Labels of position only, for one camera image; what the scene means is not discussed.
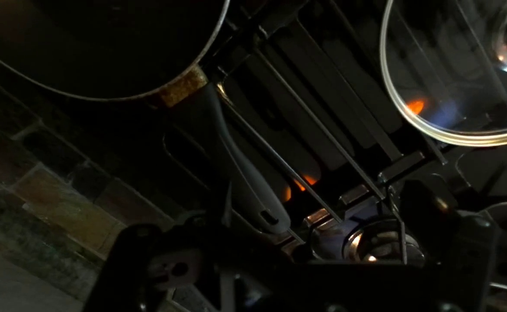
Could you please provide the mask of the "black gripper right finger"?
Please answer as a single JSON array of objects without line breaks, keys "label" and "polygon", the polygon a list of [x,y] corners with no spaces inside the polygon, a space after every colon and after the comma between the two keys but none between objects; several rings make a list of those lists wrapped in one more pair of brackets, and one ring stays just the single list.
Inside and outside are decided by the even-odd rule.
[{"label": "black gripper right finger", "polygon": [[438,312],[507,312],[507,201],[484,206],[406,180],[401,220],[425,251]]}]

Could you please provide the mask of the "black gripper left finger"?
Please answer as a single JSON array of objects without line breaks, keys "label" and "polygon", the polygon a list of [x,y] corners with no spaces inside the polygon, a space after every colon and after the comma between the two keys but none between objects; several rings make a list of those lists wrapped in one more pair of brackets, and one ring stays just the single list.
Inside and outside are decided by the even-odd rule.
[{"label": "black gripper left finger", "polygon": [[195,286],[216,312],[230,312],[221,274],[220,229],[185,223],[161,230],[152,223],[126,227],[83,305],[83,312],[159,312],[169,291]]}]

